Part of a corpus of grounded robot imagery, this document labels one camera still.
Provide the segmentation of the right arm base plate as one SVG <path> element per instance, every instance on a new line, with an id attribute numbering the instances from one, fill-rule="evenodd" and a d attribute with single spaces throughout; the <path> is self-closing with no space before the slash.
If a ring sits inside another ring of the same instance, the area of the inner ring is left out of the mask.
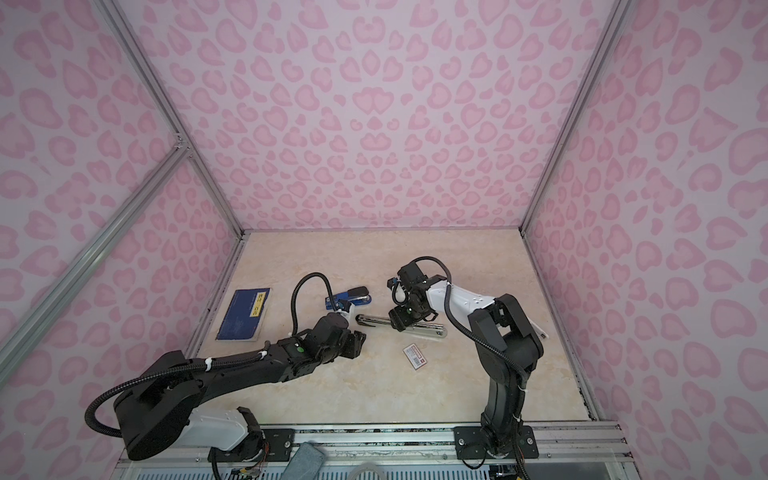
<path id="1" fill-rule="evenodd" d="M 522 425 L 517 434 L 505 437 L 480 426 L 454 427 L 453 435 L 456 457 L 460 460 L 515 460 L 516 455 L 530 460 L 540 456 L 534 430 L 528 425 Z"/>

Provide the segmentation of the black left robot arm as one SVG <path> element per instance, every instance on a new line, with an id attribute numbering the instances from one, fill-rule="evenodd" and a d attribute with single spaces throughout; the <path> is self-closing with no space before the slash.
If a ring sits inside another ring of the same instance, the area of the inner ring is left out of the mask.
<path id="1" fill-rule="evenodd" d="M 218 461 L 261 457 L 267 439 L 249 408 L 217 411 L 205 403 L 257 385 L 301 378 L 337 358 L 355 359 L 365 340 L 342 315 L 330 313 L 313 328 L 256 351 L 192 359 L 180 351 L 168 352 L 113 404 L 128 458 L 147 460 L 177 446 L 207 448 Z"/>

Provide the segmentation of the blue black stapler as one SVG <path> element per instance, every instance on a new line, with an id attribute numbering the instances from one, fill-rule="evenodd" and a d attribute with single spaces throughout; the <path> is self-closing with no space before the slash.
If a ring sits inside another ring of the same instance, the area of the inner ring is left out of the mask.
<path id="1" fill-rule="evenodd" d="M 335 293 L 333 298 L 326 297 L 325 307 L 327 310 L 333 310 L 342 302 L 348 302 L 355 306 L 365 306 L 372 302 L 372 297 L 367 287 L 354 287 L 346 291 Z"/>

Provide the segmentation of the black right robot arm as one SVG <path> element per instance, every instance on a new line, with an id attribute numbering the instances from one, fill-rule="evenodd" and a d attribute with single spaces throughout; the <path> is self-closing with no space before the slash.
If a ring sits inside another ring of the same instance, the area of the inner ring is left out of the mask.
<path id="1" fill-rule="evenodd" d="M 447 317 L 471 340 L 489 377 L 488 400 L 476 437 L 494 457 L 537 457 L 532 430 L 522 410 L 527 383 L 544 355 L 540 334 L 516 297 L 481 295 L 454 284 L 447 266 L 432 256 L 418 257 L 387 281 L 395 307 L 393 328 L 403 331 L 438 315 Z"/>

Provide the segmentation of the red white staple box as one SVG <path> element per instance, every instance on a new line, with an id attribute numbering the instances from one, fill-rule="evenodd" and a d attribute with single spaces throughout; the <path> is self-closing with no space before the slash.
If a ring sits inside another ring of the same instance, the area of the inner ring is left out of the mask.
<path id="1" fill-rule="evenodd" d="M 403 353 L 415 371 L 418 371 L 428 363 L 426 357 L 415 343 L 405 347 Z"/>

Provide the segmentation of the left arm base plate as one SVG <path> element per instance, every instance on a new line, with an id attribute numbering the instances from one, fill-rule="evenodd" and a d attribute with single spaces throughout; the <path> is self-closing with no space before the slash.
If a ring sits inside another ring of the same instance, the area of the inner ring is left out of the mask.
<path id="1" fill-rule="evenodd" d="M 232 450 L 223 451 L 212 447 L 208 453 L 208 461 L 210 463 L 288 462 L 294 439 L 294 429 L 267 428 L 258 433 L 249 433 Z"/>

